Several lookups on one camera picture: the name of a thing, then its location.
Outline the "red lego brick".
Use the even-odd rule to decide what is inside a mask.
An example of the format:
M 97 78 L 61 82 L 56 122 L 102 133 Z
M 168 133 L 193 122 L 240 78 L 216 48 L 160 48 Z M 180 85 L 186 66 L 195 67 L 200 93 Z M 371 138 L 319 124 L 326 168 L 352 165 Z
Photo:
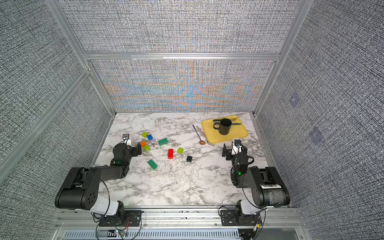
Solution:
M 174 158 L 174 150 L 168 149 L 168 159 L 172 160 Z

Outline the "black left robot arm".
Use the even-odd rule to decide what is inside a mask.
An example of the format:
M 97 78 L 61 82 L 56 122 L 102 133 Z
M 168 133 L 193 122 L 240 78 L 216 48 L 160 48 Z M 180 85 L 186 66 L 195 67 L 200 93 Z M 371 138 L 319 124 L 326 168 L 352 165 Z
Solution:
M 110 165 L 92 168 L 71 168 L 60 187 L 55 206 L 58 209 L 85 210 L 94 215 L 123 221 L 126 219 L 124 204 L 99 195 L 99 187 L 107 181 L 123 179 L 130 170 L 133 157 L 142 154 L 142 147 L 132 147 L 125 142 L 113 148 L 114 157 Z

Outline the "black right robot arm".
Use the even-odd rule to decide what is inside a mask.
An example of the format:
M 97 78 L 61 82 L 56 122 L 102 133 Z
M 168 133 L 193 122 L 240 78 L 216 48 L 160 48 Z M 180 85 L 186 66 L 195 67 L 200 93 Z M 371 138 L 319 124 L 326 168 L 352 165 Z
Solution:
M 290 204 L 290 194 L 278 170 L 275 167 L 252 167 L 255 159 L 248 155 L 248 149 L 240 140 L 232 142 L 230 148 L 223 145 L 222 156 L 232 163 L 232 184 L 242 192 L 251 190 L 250 197 L 244 195 L 245 199 L 236 203 L 235 213 L 239 217 L 256 215 L 267 207 L 280 208 Z

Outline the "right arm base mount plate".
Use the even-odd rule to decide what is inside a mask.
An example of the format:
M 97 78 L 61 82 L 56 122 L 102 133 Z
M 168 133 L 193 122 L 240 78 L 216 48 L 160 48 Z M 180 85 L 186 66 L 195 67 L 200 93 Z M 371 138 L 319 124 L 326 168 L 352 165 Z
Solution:
M 261 225 L 263 219 L 259 214 L 257 215 L 244 215 L 235 210 L 220 209 L 219 216 L 222 225 L 225 227 L 239 227 L 239 226 L 256 226 Z

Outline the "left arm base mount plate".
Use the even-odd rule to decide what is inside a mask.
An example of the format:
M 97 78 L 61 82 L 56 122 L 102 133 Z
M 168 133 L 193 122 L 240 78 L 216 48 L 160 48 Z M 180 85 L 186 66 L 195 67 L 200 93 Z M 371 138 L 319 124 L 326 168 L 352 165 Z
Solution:
M 100 227 L 139 227 L 142 211 L 125 210 L 125 213 L 117 213 L 115 216 L 107 216 L 99 222 Z

